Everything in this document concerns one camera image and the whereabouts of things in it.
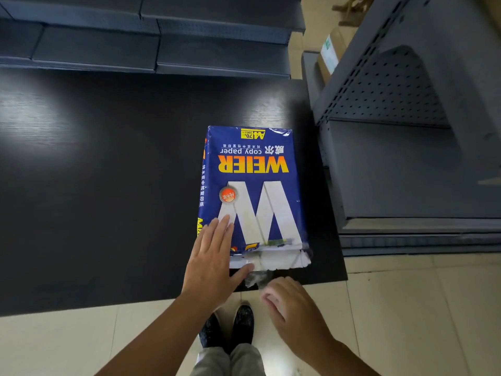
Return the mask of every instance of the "left hand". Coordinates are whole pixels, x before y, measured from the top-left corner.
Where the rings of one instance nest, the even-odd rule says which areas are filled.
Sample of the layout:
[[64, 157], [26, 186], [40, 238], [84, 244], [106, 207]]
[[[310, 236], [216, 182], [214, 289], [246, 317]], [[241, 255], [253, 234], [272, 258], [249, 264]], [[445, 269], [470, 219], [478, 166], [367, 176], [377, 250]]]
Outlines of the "left hand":
[[205, 225], [198, 234], [184, 274], [181, 295], [195, 298], [200, 308], [207, 312], [216, 310], [226, 302], [238, 285], [254, 269], [247, 264], [232, 277], [229, 276], [229, 251], [233, 223], [229, 215], [219, 221], [214, 218], [209, 226]]

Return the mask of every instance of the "copy paper package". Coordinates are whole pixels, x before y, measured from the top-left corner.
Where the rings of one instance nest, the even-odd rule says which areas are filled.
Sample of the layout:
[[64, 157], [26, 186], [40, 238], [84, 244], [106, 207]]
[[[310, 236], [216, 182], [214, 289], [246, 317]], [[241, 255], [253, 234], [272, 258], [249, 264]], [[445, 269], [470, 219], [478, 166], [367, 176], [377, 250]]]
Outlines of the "copy paper package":
[[[310, 263], [303, 253], [308, 239], [290, 129], [209, 126], [197, 231], [226, 214], [235, 223], [231, 267], [256, 261], [262, 269]], [[264, 259], [273, 259], [272, 264], [263, 264]]]

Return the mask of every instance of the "shoe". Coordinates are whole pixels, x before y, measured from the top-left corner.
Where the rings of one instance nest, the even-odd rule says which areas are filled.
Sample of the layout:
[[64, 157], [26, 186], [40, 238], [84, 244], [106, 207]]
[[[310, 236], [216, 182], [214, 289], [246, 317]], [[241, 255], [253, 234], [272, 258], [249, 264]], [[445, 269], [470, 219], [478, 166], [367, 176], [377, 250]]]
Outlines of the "shoe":
[[198, 334], [202, 348], [224, 347], [224, 337], [216, 314], [212, 313]]
[[243, 302], [238, 308], [233, 322], [231, 339], [229, 341], [229, 354], [236, 346], [242, 343], [252, 344], [254, 336], [254, 314], [248, 302]]

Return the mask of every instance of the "white w logo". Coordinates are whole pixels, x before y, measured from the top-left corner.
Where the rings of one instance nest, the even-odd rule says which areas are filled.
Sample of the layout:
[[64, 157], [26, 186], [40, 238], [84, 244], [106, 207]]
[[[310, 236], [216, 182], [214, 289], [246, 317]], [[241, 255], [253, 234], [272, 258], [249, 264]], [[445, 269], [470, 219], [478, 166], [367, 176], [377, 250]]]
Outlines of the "white w logo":
[[263, 183], [258, 211], [254, 215], [251, 198], [245, 182], [228, 182], [228, 186], [236, 189], [234, 203], [222, 203], [218, 219], [226, 214], [230, 215], [230, 221], [235, 222], [238, 215], [242, 228], [243, 238], [246, 244], [266, 244], [270, 236], [273, 214], [282, 234], [282, 239], [292, 240], [288, 249], [301, 249], [303, 242], [299, 236], [291, 207], [287, 202], [281, 181], [267, 181]]

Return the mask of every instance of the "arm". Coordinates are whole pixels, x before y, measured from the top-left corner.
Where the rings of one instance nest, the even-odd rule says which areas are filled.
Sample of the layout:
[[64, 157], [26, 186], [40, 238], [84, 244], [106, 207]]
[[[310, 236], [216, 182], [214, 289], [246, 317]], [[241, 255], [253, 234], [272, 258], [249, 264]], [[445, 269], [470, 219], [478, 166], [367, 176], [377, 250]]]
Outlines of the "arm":
[[96, 376], [175, 375], [205, 321], [252, 271], [247, 265], [229, 277], [233, 224], [214, 219], [200, 231], [184, 275], [181, 294]]
[[346, 345], [334, 339], [308, 292], [292, 278], [276, 278], [261, 293], [280, 337], [322, 376], [378, 376]]

